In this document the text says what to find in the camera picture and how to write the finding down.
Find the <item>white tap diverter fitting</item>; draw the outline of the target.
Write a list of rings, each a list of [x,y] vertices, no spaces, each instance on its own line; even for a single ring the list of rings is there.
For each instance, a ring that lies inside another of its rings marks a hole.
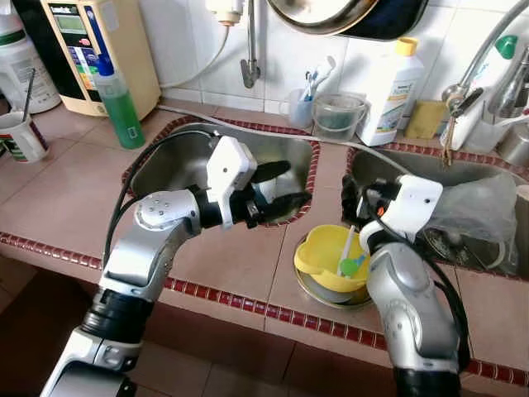
[[[234,26],[241,22],[245,11],[245,0],[204,0],[205,7],[223,26]]]

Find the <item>white bottle with yellow cap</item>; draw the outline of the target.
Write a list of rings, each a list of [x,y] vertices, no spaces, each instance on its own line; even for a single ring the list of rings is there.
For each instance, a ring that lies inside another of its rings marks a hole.
[[[381,146],[393,142],[402,129],[401,121],[426,73],[417,56],[418,45],[416,38],[398,38],[369,70],[365,92],[369,107],[358,132],[360,143]]]

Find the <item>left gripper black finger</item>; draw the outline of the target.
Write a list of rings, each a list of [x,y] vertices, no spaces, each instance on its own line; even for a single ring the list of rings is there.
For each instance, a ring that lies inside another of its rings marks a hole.
[[[250,183],[264,183],[274,180],[289,170],[291,170],[291,164],[288,161],[261,163],[255,167],[253,174],[250,175]]]
[[[252,224],[264,226],[268,223],[281,222],[292,211],[297,212],[311,201],[310,193],[299,192],[279,196],[269,201],[259,190],[254,190],[252,199]]]

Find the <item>beige water ionizer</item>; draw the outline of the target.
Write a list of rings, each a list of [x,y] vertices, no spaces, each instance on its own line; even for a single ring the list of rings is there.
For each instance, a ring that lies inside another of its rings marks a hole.
[[[140,120],[158,105],[156,77],[137,0],[11,0],[53,80],[64,108],[83,116],[106,114],[95,87],[94,61],[110,58]]]

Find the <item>small metal cup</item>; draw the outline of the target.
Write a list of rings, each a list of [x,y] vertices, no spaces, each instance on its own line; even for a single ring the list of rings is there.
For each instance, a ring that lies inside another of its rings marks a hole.
[[[517,124],[511,126],[507,135],[498,143],[496,154],[507,163],[525,167],[529,163],[528,125]]]

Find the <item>dark red base cabinet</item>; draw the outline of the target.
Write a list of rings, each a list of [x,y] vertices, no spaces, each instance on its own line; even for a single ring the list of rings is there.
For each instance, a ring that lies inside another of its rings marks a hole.
[[[37,397],[89,303],[86,281],[0,257],[0,397]],[[136,397],[396,397],[388,368],[182,308],[156,308]]]

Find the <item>white printed mug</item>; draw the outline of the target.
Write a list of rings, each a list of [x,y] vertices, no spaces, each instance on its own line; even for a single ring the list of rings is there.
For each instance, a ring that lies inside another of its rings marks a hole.
[[[29,113],[12,111],[0,116],[0,146],[11,152],[16,162],[36,163],[48,155],[48,144]]]

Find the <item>dark metal teaspoon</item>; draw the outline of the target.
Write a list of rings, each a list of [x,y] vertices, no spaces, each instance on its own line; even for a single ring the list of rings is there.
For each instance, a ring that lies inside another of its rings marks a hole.
[[[24,95],[24,103],[22,109],[22,118],[21,121],[25,122],[30,116],[30,103],[31,103],[31,91],[33,91],[34,82],[36,79],[37,71],[36,68],[31,68],[31,74],[29,82],[26,84],[26,95]]]

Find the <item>chrome wall tap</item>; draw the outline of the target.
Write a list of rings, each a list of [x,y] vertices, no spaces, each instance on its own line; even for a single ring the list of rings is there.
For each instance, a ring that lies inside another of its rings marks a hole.
[[[241,78],[245,89],[253,89],[257,80],[260,79],[260,60],[257,52],[256,35],[256,5],[255,0],[243,0],[243,22],[246,26],[246,57],[241,60]]]

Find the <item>mustard yellow sponge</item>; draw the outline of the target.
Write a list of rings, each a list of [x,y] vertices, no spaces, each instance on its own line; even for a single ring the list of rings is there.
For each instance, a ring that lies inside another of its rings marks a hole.
[[[442,101],[419,101],[413,107],[404,136],[431,139],[440,135],[447,125],[447,105]]]

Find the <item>yellow plastic bowl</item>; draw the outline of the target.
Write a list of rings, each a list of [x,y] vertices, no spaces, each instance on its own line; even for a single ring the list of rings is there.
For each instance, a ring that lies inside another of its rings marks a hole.
[[[365,287],[368,279],[370,254],[364,251],[365,261],[352,277],[336,275],[336,266],[341,254],[348,227],[336,224],[322,224],[307,234],[306,241],[298,246],[295,254],[295,268],[310,275],[322,287],[340,294],[348,294]]]

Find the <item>clear toothbrush cup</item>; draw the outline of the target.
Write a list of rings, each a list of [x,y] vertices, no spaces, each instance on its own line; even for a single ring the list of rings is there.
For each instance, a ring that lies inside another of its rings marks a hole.
[[[286,117],[288,125],[298,129],[309,128],[312,120],[312,99],[305,99],[305,89],[298,88],[291,91],[287,96]]]

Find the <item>small clear plastic bucket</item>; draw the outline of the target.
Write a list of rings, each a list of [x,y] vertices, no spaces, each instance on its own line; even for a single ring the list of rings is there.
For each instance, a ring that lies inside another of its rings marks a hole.
[[[369,105],[359,95],[325,93],[314,98],[312,134],[322,139],[348,142],[365,120]]]

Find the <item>round metal plate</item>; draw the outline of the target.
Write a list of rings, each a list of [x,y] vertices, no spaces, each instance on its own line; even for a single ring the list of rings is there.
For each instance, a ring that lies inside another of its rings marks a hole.
[[[294,272],[303,291],[322,305],[339,309],[352,309],[373,302],[366,287],[360,287],[355,291],[348,292],[348,294],[340,294],[340,292],[322,287],[310,275],[301,270],[294,269]]]

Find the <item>white bottle with green cap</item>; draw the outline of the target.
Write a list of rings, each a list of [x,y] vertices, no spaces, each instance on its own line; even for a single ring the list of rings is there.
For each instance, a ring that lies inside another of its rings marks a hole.
[[[481,94],[475,102],[457,118],[454,148],[458,151],[487,154],[500,137],[494,131],[494,117],[488,112],[488,103],[494,98],[498,86],[510,69],[513,58],[518,52],[519,37],[506,35],[499,37],[488,47],[486,57],[481,64],[474,68],[471,88],[481,89]]]

